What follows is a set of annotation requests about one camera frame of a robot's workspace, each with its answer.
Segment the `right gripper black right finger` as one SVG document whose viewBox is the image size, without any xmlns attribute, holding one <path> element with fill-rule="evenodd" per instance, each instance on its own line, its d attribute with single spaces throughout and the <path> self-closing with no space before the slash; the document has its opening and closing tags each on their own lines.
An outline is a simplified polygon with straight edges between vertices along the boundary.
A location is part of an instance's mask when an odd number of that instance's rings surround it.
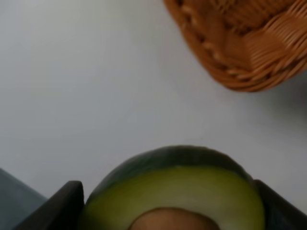
<svg viewBox="0 0 307 230">
<path fill-rule="evenodd" d="M 261 180 L 254 181 L 265 208 L 266 230 L 307 230 L 307 215 Z"/>
</svg>

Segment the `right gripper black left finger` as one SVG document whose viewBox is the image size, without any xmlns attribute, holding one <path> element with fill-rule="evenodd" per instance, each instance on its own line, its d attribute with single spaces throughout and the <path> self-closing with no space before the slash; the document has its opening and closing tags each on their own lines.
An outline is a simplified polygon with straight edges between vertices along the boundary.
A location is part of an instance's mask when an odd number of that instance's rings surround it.
<svg viewBox="0 0 307 230">
<path fill-rule="evenodd" d="M 84 207 L 83 184 L 69 181 L 16 230 L 75 230 Z"/>
</svg>

